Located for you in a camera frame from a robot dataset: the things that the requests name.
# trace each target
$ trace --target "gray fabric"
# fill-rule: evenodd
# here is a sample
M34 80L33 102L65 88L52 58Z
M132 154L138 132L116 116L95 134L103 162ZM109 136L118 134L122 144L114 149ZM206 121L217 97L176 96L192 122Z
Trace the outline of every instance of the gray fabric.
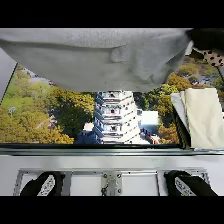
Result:
M0 46L34 73L74 91L157 88L190 40L184 29L0 29Z

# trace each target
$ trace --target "white tower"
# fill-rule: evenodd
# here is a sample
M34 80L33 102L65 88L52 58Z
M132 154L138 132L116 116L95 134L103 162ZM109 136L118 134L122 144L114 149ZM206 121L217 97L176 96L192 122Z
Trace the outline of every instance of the white tower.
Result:
M96 143L139 143L137 108L131 91L98 92L94 116Z

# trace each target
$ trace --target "white building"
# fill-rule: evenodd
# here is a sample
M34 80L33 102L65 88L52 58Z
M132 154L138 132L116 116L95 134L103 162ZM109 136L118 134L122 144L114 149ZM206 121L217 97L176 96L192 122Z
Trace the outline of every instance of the white building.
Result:
M94 111L98 144L139 144L137 108L131 91L98 92Z

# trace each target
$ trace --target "beige cloth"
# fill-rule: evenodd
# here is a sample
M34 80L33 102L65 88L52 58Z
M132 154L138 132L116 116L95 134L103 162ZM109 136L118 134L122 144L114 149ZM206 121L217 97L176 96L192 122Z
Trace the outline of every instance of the beige cloth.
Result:
M184 94L191 147L224 148L224 121L215 88L186 89Z

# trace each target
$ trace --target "building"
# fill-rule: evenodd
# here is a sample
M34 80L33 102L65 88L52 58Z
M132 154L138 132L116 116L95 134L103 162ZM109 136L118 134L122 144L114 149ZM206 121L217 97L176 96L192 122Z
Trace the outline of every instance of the building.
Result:
M94 116L97 144L140 144L137 108L131 91L98 92Z

